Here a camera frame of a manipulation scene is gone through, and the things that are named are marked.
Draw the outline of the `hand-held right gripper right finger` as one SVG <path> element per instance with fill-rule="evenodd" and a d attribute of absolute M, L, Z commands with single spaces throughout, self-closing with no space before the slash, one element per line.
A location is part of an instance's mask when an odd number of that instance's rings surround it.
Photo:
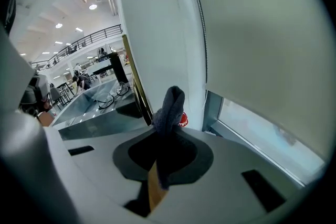
<path fill-rule="evenodd" d="M 205 132 L 178 128 L 205 144 L 213 152 L 209 170 L 195 183 L 175 185 L 148 220 L 154 223 L 248 223 L 266 215 L 242 173 L 258 171 L 286 200 L 302 185 L 251 147 Z"/>

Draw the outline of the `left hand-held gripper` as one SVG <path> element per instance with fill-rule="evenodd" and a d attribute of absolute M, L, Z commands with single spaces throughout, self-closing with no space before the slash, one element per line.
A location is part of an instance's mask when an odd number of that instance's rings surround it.
<path fill-rule="evenodd" d="M 34 74 L 19 104 L 19 109 L 32 116 L 48 112 L 52 108 L 50 86 L 43 74 Z"/>

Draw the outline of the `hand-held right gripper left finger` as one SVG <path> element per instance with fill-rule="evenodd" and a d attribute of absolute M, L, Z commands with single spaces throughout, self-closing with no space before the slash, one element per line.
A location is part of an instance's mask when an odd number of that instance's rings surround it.
<path fill-rule="evenodd" d="M 127 133 L 63 141 L 58 130 L 44 128 L 53 164 L 78 223 L 153 223 L 124 207 L 136 199 L 141 184 L 124 178 L 113 162 L 118 145 L 151 130 L 147 126 Z"/>

